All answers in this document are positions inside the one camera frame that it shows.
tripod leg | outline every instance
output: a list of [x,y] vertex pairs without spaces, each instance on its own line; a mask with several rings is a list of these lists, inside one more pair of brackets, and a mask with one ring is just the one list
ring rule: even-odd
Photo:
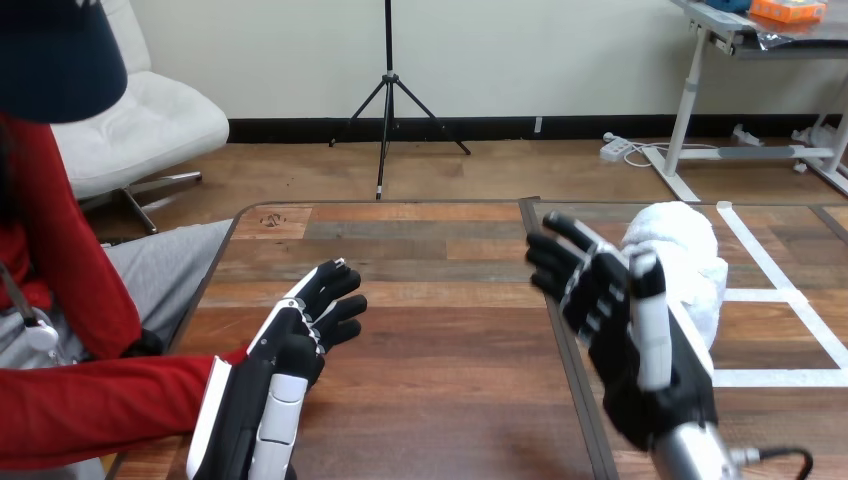
[[406,92],[407,95],[409,95],[409,98],[411,98],[413,102],[415,102],[419,107],[421,107],[421,110],[424,110],[424,113],[430,116],[430,120],[433,120],[436,126],[439,127],[439,130],[441,130],[445,138],[459,145],[459,148],[461,148],[466,155],[471,155],[471,150],[467,149],[465,145],[463,145],[462,142],[460,142],[459,140],[454,139],[453,135],[451,135],[450,131],[445,128],[445,125],[442,123],[442,121],[436,118],[436,116],[433,115],[433,112],[427,109],[427,107],[425,107],[424,104],[421,103],[421,100],[418,100],[418,97],[416,97],[412,92],[410,92],[408,88],[406,88],[406,85],[404,85],[403,82],[398,80],[397,84],[404,92]]
[[389,100],[389,131],[392,131],[397,126],[395,121],[395,85],[389,83],[389,89],[392,91],[392,98]]
[[336,142],[338,142],[339,140],[342,139],[344,134],[347,133],[347,129],[350,128],[350,123],[352,121],[356,120],[356,117],[358,117],[359,114],[362,113],[363,110],[365,110],[365,107],[367,107],[368,104],[371,103],[371,100],[373,100],[374,97],[377,96],[377,92],[379,92],[380,89],[383,88],[383,85],[385,85],[385,83],[386,83],[385,80],[383,80],[383,81],[380,82],[379,85],[377,85],[377,88],[375,88],[374,91],[371,92],[371,95],[368,95],[368,98],[365,99],[365,102],[362,105],[360,105],[359,110],[357,110],[356,113],[354,113],[353,116],[350,117],[347,120],[347,123],[345,123],[345,126],[342,127],[342,129],[339,131],[338,135],[334,136],[332,138],[332,140],[330,140],[330,146],[331,147],[335,146]]
[[389,153],[389,107],[392,105],[392,85],[386,86],[386,109],[383,112],[383,143],[380,144],[380,170],[377,172],[377,200],[383,197],[383,166],[386,163],[386,155]]

white wall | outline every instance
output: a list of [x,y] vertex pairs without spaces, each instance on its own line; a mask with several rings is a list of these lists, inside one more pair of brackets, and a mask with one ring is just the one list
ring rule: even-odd
[[[230,118],[347,117],[385,70],[382,0],[133,7],[154,71]],[[667,0],[394,0],[393,9],[395,70],[444,117],[674,113],[695,43]],[[815,112],[846,72],[844,62],[709,53],[697,113]],[[398,116],[421,115],[397,103]],[[380,115],[374,102],[364,116]]]

white armchair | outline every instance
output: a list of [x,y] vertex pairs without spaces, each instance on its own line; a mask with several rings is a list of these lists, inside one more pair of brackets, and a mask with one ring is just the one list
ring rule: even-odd
[[229,135],[224,112],[198,91],[150,71],[150,55],[129,0],[102,0],[129,80],[109,110],[76,123],[53,125],[74,195],[89,209],[120,192],[149,233],[156,226],[134,194],[181,182],[200,172],[134,183],[162,169],[223,146]]

chair leg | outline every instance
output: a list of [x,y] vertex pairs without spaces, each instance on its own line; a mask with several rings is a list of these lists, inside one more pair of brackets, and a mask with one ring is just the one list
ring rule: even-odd
[[153,220],[150,220],[150,217],[148,217],[147,214],[144,213],[144,210],[141,208],[141,205],[139,205],[138,202],[135,201],[135,198],[133,198],[132,192],[130,191],[130,187],[122,188],[121,193],[124,194],[124,197],[127,199],[127,202],[129,202],[133,211],[135,211],[135,214],[138,215],[138,217],[141,219],[141,222],[144,224],[144,228],[145,230],[147,230],[147,233],[151,235],[159,233],[159,229],[156,228],[156,225],[153,224]]
[[112,202],[115,198],[114,192],[106,192],[102,193],[96,197],[91,197],[86,200],[83,200],[80,203],[80,210],[83,212],[88,212],[89,210],[94,210],[97,207],[102,207],[107,203]]
[[125,188],[130,194],[138,195],[139,193],[149,192],[150,190],[155,190],[157,188],[178,185],[185,182],[200,182],[201,180],[203,180],[203,174],[200,172],[180,173],[178,175],[168,175],[167,177],[157,178],[150,182],[134,183]]

white towel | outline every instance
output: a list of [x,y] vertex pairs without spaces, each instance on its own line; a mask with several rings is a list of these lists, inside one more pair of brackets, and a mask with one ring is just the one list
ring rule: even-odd
[[621,246],[627,258],[657,253],[668,298],[683,305],[710,348],[727,284],[727,262],[718,257],[710,221],[683,202],[657,203],[636,215]]

